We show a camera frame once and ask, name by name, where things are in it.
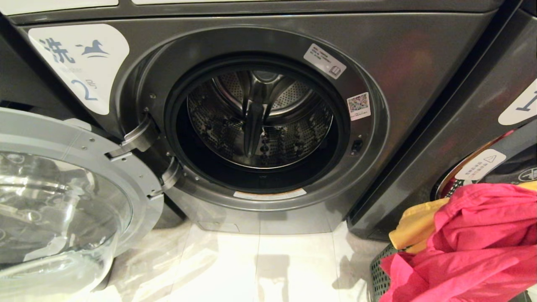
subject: washing machine door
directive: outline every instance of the washing machine door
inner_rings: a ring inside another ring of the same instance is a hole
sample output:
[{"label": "washing machine door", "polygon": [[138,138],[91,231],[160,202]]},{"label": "washing machine door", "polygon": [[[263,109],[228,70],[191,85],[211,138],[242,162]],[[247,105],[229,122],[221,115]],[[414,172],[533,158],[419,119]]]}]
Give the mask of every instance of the washing machine door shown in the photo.
[{"label": "washing machine door", "polygon": [[0,108],[0,300],[88,292],[152,229],[160,181],[118,150],[66,121]]}]

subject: qr code sticker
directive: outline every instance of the qr code sticker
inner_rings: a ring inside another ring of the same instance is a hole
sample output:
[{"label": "qr code sticker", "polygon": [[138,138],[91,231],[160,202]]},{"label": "qr code sticker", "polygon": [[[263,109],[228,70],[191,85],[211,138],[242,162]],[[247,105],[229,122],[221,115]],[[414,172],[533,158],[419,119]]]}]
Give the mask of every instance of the qr code sticker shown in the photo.
[{"label": "qr code sticker", "polygon": [[364,92],[361,95],[353,96],[347,99],[349,105],[349,114],[351,121],[368,117],[371,115],[371,107],[369,105],[369,92]]}]

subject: floor tile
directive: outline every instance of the floor tile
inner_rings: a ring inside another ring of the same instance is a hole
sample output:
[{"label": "floor tile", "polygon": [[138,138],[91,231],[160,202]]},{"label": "floor tile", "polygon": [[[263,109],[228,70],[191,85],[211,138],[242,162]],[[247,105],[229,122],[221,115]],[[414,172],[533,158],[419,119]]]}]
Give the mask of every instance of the floor tile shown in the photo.
[{"label": "floor tile", "polygon": [[116,258],[108,287],[91,293],[88,302],[167,300],[191,225],[186,221],[175,228],[151,231]]},{"label": "floor tile", "polygon": [[169,301],[252,302],[259,235],[192,225]]},{"label": "floor tile", "polygon": [[371,292],[369,265],[388,244],[356,237],[342,222],[332,233],[337,260],[337,280],[340,302],[368,302]]},{"label": "floor tile", "polygon": [[330,233],[260,237],[255,301],[338,301],[335,279]]}]

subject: clothes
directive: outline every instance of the clothes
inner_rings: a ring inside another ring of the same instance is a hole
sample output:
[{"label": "clothes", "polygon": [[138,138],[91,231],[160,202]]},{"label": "clothes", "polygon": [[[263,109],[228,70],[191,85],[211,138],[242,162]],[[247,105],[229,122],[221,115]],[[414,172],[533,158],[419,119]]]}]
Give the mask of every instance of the clothes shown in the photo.
[{"label": "clothes", "polygon": [[[519,187],[537,191],[537,181],[520,183]],[[396,249],[416,254],[427,247],[427,239],[434,232],[434,214],[447,202],[442,198],[419,204],[404,211],[397,228],[390,232],[390,240]]]},{"label": "clothes", "polygon": [[382,260],[380,302],[505,302],[537,283],[537,193],[509,184],[457,189],[427,248]]}]

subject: yellow clothing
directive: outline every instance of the yellow clothing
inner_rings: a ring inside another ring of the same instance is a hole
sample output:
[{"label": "yellow clothing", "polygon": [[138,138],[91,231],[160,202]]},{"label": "yellow clothing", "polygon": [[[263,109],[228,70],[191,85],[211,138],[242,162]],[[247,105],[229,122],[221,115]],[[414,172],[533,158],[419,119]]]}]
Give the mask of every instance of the yellow clothing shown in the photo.
[{"label": "yellow clothing", "polygon": [[[537,191],[537,181],[521,183],[518,186]],[[390,232],[390,240],[396,249],[416,254],[427,247],[427,239],[434,232],[434,214],[449,198],[415,205],[404,211],[397,228]]]}]

